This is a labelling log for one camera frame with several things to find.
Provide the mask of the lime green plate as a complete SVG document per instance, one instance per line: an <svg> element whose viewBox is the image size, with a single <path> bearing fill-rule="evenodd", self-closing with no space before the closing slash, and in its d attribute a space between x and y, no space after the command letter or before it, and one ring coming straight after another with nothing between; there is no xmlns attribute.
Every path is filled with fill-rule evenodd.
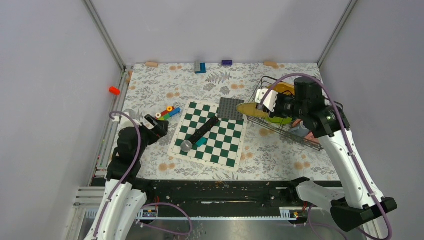
<svg viewBox="0 0 424 240"><path fill-rule="evenodd" d="M291 117L287 117L287 118L267 117L265 120L268 121L269 123L279 124L279 125L287 125L287 124L290 124L293 121L293 119Z"/></svg>

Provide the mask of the yellow orange plate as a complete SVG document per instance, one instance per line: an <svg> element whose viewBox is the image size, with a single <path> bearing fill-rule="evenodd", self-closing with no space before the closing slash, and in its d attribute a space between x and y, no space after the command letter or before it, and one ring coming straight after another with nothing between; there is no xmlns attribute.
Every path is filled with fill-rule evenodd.
<svg viewBox="0 0 424 240"><path fill-rule="evenodd" d="M273 90L279 94L285 94L288 96L294 96L295 95L295 86L293 84L289 84L286 82L280 82L278 83Z"/></svg>

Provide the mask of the yellow woven plate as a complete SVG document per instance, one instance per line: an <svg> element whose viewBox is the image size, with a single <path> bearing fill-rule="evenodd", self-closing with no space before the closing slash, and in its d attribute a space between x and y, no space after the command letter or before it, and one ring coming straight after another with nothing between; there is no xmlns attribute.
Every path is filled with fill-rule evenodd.
<svg viewBox="0 0 424 240"><path fill-rule="evenodd" d="M269 113L264 112L261 109L257 109L255 102L240 103L236 106L236 110L246 116L257 117L257 118L268 118Z"/></svg>

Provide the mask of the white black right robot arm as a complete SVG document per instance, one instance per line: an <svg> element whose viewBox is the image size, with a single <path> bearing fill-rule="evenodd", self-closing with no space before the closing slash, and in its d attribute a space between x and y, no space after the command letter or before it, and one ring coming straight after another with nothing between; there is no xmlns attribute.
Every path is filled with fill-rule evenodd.
<svg viewBox="0 0 424 240"><path fill-rule="evenodd" d="M274 83L263 94L261 103L272 117L303 121L328 154L343 193L301 177L293 182L294 188L287 191L287 201L293 206L303 202L316 205L329 212L336 225L345 232L383 218L388 234L392 235L388 213L397 209L397 203L384 196L368 173L342 109L317 78L303 73L296 73L294 78L294 95L276 92L277 84Z"/></svg>

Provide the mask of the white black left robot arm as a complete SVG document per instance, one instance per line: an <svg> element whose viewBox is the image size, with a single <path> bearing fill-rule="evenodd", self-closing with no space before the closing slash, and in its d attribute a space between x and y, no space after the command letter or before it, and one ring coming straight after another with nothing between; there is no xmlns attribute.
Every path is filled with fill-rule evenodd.
<svg viewBox="0 0 424 240"><path fill-rule="evenodd" d="M122 128L107 168L98 212L85 237L87 240L126 239L141 207L154 202L154 190L146 186L138 189L135 183L144 151L165 137L169 129L167 120L158 120L149 114L144 118L152 128L120 111L110 112L109 118Z"/></svg>

